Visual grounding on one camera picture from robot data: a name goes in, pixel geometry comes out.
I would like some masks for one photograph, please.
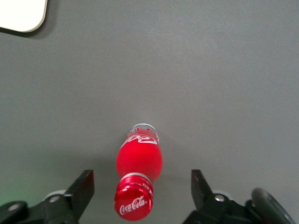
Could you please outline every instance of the gray tabletop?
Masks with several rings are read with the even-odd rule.
[[[299,222],[298,1],[49,1],[0,33],[0,204],[30,206],[94,169],[82,224],[114,211],[115,158],[137,123],[164,167],[140,223],[182,223],[191,169],[240,204],[262,187]]]

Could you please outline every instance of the coca-cola logo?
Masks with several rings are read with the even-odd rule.
[[[149,143],[149,144],[155,144],[157,145],[157,141],[154,140],[152,137],[147,136],[147,135],[143,135],[143,134],[139,134],[139,135],[133,135],[131,137],[129,137],[123,144],[121,147],[123,147],[127,142],[131,142],[137,140],[139,143]]]
[[[134,211],[142,206],[144,206],[145,204],[147,204],[148,202],[145,201],[143,199],[143,195],[140,197],[135,198],[132,203],[128,204],[128,205],[122,205],[120,207],[120,214],[121,215],[125,215],[128,212]]]

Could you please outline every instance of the screw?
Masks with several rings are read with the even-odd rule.
[[[59,196],[53,196],[52,198],[50,198],[49,202],[53,203],[59,200]]]
[[[8,208],[8,211],[13,211],[13,210],[16,210],[16,209],[18,209],[19,208],[19,204],[14,204],[14,205],[12,205],[12,206],[10,206],[9,208]]]
[[[223,202],[225,201],[225,198],[223,195],[215,195],[215,200],[218,202]]]

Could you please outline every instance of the red bottle cap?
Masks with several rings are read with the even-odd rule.
[[[145,218],[153,206],[153,187],[138,173],[124,176],[119,182],[114,198],[114,208],[120,217],[137,221]]]

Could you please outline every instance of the coca-cola bottle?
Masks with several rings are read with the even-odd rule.
[[[162,165],[155,128],[148,124],[135,125],[116,159],[121,180],[116,188],[114,208],[122,218],[136,221],[149,214],[154,196],[152,184],[158,179]]]

